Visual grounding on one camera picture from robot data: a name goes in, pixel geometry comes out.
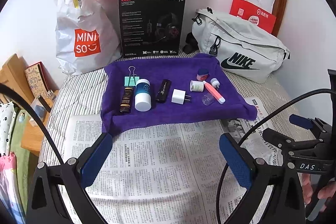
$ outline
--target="mattress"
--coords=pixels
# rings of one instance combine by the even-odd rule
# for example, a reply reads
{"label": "mattress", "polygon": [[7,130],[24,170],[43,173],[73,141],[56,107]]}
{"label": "mattress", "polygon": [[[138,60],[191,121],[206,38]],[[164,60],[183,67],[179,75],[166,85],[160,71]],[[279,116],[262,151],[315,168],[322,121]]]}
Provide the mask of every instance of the mattress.
{"label": "mattress", "polygon": [[[192,57],[196,53],[186,55],[181,51],[178,57]],[[268,113],[273,112],[288,102],[287,93],[273,75],[270,75],[264,84],[257,84],[241,76],[229,72],[225,73],[243,97],[259,97]],[[61,156],[64,154],[65,131],[69,117],[71,115],[100,114],[101,100],[106,89],[107,81],[108,79],[104,69],[92,71],[84,75],[68,76],[65,79],[47,124],[47,129]],[[275,116],[272,119],[275,130],[297,141],[313,138],[313,135],[309,131],[289,123],[288,117],[293,113],[298,114],[298,110],[294,106],[291,106]],[[48,166],[59,164],[45,138],[42,142],[39,160],[44,161]]]}

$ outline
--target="white bottle cap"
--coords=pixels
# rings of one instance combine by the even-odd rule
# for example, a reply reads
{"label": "white bottle cap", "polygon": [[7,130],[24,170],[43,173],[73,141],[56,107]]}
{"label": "white bottle cap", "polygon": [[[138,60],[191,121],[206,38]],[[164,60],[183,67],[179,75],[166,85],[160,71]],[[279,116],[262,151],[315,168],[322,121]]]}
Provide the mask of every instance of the white bottle cap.
{"label": "white bottle cap", "polygon": [[221,105],[224,104],[224,103],[225,103],[225,99],[224,99],[224,97],[219,98],[219,99],[218,99],[218,102],[219,102]]}
{"label": "white bottle cap", "polygon": [[135,109],[140,112],[149,111],[152,107],[151,96],[147,93],[139,93],[135,97]]}
{"label": "white bottle cap", "polygon": [[216,78],[212,78],[211,81],[210,81],[211,85],[214,87],[214,88],[217,88],[220,86],[220,83],[219,81],[216,79]]}
{"label": "white bottle cap", "polygon": [[146,83],[148,85],[151,85],[151,83],[149,83],[149,81],[147,79],[139,79],[137,82],[136,82],[136,85],[137,84],[140,84],[140,83]]}

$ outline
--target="white waist bag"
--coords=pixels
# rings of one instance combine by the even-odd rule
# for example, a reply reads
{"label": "white waist bag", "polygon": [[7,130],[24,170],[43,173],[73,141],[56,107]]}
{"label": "white waist bag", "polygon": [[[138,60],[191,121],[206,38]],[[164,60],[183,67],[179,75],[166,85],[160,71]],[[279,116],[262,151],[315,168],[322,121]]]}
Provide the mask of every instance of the white waist bag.
{"label": "white waist bag", "polygon": [[290,56],[279,39],[247,20],[206,9],[196,12],[193,35],[199,50],[216,56],[223,70],[262,84]]}

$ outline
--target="nike logo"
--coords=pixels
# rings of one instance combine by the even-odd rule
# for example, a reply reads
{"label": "nike logo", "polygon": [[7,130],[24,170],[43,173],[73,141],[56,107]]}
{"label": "nike logo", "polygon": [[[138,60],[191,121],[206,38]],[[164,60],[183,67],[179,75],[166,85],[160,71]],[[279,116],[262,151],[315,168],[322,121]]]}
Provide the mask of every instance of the nike logo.
{"label": "nike logo", "polygon": [[[259,69],[253,69],[250,66],[253,65],[253,63],[256,60],[249,58],[245,55],[239,54],[239,53],[235,53],[232,57],[229,57],[227,59],[225,59],[222,63],[221,63],[221,67],[224,69],[244,69],[244,70],[259,70]],[[234,65],[229,65],[228,62],[234,63],[237,66]]]}

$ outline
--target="black cable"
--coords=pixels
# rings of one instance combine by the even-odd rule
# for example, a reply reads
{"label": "black cable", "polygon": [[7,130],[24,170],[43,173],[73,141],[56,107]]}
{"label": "black cable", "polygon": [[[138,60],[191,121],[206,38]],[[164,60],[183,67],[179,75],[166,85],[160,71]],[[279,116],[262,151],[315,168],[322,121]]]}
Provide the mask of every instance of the black cable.
{"label": "black cable", "polygon": [[[268,115],[267,117],[263,118],[260,122],[258,122],[255,126],[253,126],[239,141],[238,145],[241,146],[243,144],[243,142],[252,134],[254,133],[260,126],[262,126],[264,123],[266,123],[268,120],[272,119],[275,115],[278,115],[281,111],[285,110],[286,108],[290,107],[291,105],[294,105],[295,103],[306,99],[308,97],[311,97],[313,95],[317,95],[317,94],[321,94],[321,93],[329,93],[329,94],[334,94],[336,95],[336,92],[330,89],[319,89],[319,90],[313,90],[310,92],[307,92],[293,100],[291,100],[290,102],[284,104],[283,106],[279,107],[277,110],[275,110],[274,112],[272,112],[270,115]],[[217,195],[216,195],[216,216],[217,216],[217,222],[218,224],[221,224],[221,216],[219,214],[219,198],[221,196],[221,189],[222,189],[222,185],[223,185],[223,181],[224,181],[224,177],[225,174],[227,172],[228,169],[228,164],[226,163],[222,175],[220,177],[219,180],[219,184],[218,184],[218,188],[217,188]]]}
{"label": "black cable", "polygon": [[43,122],[38,117],[38,115],[35,113],[35,111],[31,108],[31,106],[19,94],[17,94],[14,90],[10,89],[9,87],[7,87],[7,86],[5,86],[4,84],[1,84],[1,83],[0,83],[0,93],[7,96],[8,98],[15,101],[16,103],[18,103],[21,107],[23,107],[29,113],[29,115],[35,120],[37,125],[42,130],[45,138],[47,139],[51,148],[53,149],[59,163],[64,164],[63,159],[62,159],[61,155],[59,154],[59,152],[57,150],[57,147],[56,147],[55,143],[53,142],[53,139],[51,138],[48,130],[45,128]]}

